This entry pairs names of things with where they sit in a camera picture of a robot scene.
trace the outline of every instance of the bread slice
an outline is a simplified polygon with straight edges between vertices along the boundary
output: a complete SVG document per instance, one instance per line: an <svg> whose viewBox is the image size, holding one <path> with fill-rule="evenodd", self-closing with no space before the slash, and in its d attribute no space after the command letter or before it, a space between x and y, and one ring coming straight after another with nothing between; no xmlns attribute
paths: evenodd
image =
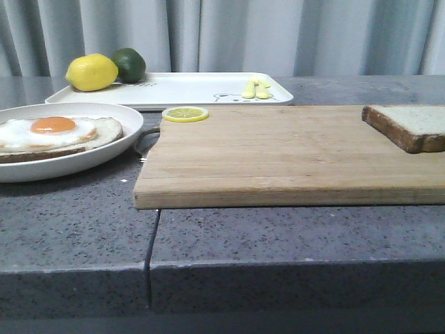
<svg viewBox="0 0 445 334"><path fill-rule="evenodd" d="M445 151L445 106L370 105L362 120L408 153Z"/></svg>
<svg viewBox="0 0 445 334"><path fill-rule="evenodd" d="M89 120L94 123L97 135L91 141L85 143L66 146L64 148L54 148L41 152L0 152L0 164L10 164L14 162L25 162L62 157L69 154L85 152L100 146L112 143L123 137L122 125L114 118L73 118L78 120Z"/></svg>

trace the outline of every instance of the cutting board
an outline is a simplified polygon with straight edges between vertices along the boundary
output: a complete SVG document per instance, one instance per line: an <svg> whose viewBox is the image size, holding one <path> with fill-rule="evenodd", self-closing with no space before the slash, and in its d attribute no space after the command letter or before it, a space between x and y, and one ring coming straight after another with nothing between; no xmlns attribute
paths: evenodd
<svg viewBox="0 0 445 334"><path fill-rule="evenodd" d="M363 106L212 106L162 120L134 187L139 209L445 203L445 152L409 154Z"/></svg>

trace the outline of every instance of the egg yolk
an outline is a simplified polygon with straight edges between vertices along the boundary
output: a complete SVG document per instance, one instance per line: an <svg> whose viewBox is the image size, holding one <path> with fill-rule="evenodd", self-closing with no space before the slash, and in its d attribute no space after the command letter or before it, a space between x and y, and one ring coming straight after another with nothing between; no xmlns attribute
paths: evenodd
<svg viewBox="0 0 445 334"><path fill-rule="evenodd" d="M46 117L36 120L31 125L31 131L36 134L50 134L53 132L63 132L73 130L76 123L65 117Z"/></svg>

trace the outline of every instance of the countertop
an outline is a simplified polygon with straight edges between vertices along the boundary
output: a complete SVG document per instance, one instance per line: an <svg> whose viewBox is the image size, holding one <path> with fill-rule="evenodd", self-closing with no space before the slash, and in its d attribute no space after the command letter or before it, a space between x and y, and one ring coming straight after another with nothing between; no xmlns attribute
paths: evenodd
<svg viewBox="0 0 445 334"><path fill-rule="evenodd" d="M443 76L274 79L292 104L445 104ZM0 108L66 85L0 78ZM443 205L137 210L140 167L0 184L0 319L445 304Z"/></svg>

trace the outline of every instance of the lemon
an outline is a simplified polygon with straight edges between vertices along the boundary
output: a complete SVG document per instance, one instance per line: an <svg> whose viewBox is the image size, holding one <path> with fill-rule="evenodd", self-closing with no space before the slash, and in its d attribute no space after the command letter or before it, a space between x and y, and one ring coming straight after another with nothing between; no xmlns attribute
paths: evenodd
<svg viewBox="0 0 445 334"><path fill-rule="evenodd" d="M209 117L209 111L198 106L177 106L162 112L162 117L171 122L197 122Z"/></svg>
<svg viewBox="0 0 445 334"><path fill-rule="evenodd" d="M74 59L65 78L77 89L90 92L110 86L118 77L118 67L103 54Z"/></svg>
<svg viewBox="0 0 445 334"><path fill-rule="evenodd" d="M119 69L118 77L126 84L132 84L145 77L146 64L144 58L130 47L118 49L113 57L113 62Z"/></svg>

